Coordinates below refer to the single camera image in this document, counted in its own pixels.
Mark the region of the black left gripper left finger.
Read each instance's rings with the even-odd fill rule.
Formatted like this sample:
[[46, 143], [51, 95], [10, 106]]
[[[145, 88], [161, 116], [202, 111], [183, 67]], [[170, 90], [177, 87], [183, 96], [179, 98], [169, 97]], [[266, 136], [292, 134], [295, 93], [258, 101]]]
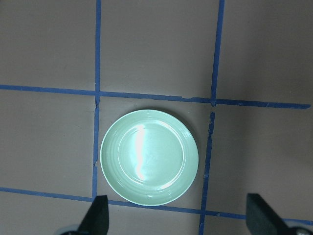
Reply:
[[109, 207], [106, 195], [96, 196], [77, 229], [78, 235], [106, 235], [109, 230]]

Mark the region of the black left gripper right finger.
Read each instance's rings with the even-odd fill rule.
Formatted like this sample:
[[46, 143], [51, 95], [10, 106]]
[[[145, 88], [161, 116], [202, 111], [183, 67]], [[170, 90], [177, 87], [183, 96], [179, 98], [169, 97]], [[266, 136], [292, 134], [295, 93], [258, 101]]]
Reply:
[[256, 193], [246, 196], [246, 226], [252, 235], [285, 235], [289, 230], [282, 218]]

